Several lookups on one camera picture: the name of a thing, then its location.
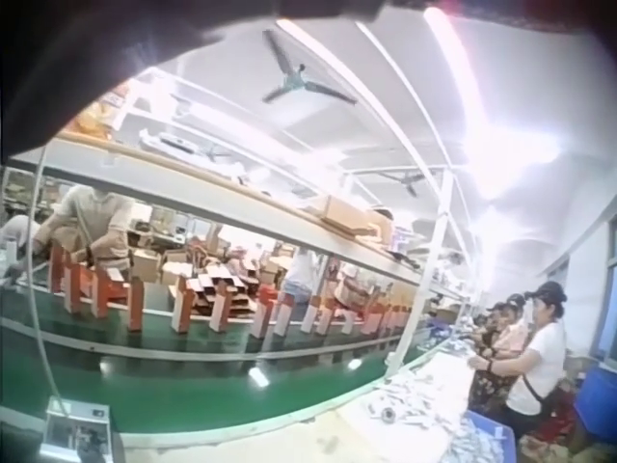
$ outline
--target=white t-shirt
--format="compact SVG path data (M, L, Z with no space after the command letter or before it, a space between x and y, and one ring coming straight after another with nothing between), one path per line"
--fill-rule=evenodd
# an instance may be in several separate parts
M66 220L76 218L86 244L92 244L109 230L126 232L131 223L133 203L132 199L122 195L103 193L90 186L77 185L68 190L55 213ZM109 250L110 258L125 260L115 262L113 266L117 268L126 266L127 256L128 245Z
M40 225L33 222L30 227L30 236L34 236L39 228ZM0 248L4 248L9 240L14 240L17 243L17 248L19 248L25 244L27 232L28 216L23 214L15 215L0 229Z
M312 290L317 274L317 258L313 251L298 248L289 264L285 281Z
M540 329L527 347L542 357L541 362L526 376L534 391L542 398L548 396L563 377L566 361L566 334L560 323L550 323ZM522 378L510 390L506 404L515 412L535 416L541 405L531 394Z

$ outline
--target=ceiling fan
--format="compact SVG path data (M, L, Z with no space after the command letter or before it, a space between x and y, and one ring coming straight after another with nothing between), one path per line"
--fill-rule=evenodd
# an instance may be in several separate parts
M287 57L287 54L282 49L275 32L267 29L263 31L263 38L277 59L279 68L283 73L282 85L266 95L262 100L264 103L271 103L275 99L280 98L283 95L287 95L290 92L297 90L306 90L314 94L321 94L331 96L333 98L340 99L349 104L356 104L358 101L351 96L345 95L337 90L331 89L323 84L306 80L303 76L303 72L306 70L306 66L300 64L297 69L291 66L291 62Z
M433 170L429 170L429 171L432 175L436 173L436 171L433 171ZM397 176L393 176L391 174L385 174L382 172L378 172L376 174L383 178L389 178L390 180L398 181L401 185L405 187L407 192L414 198L417 198L417 191L414 188L414 184L426 179L424 174L406 173L403 177L397 177Z

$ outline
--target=window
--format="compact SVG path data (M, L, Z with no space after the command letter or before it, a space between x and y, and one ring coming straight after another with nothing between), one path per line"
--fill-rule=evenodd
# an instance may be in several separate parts
M617 259L617 218L610 224L610 255Z
M552 282L558 282L563 287L566 287L566 281L568 280L568 264L570 260L567 259L561 263L557 268L549 272L548 277Z
M600 318L598 334L592 353L617 365L617 219L610 223L610 259L606 279L604 312Z

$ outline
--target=black cap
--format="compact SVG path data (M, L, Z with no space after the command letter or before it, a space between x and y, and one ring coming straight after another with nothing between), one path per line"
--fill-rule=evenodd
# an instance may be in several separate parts
M512 304L517 306L519 309L522 309L524 307L525 300L522 294L514 293L508 297L505 302L506 304Z
M568 300L563 291L563 286L558 282L542 283L538 289L533 292L526 292L525 298L540 299L547 304L561 304Z
M497 302L490 309L487 309L487 312L500 311L501 309L503 309L505 307L505 305L506 304L504 302Z

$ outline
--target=blue plastic crate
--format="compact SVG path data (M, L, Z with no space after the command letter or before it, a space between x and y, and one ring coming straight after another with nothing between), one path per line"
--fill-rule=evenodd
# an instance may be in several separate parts
M469 418L478 429L492 435L495 435L495 429L501 426L503 428L501 433L503 436L501 440L501 446L503 447L503 463L517 463L517 443L514 441L514 432L512 428L470 411L465 413L465 418Z
M598 367L587 371L575 410L587 431L601 442L617 445L617 374Z

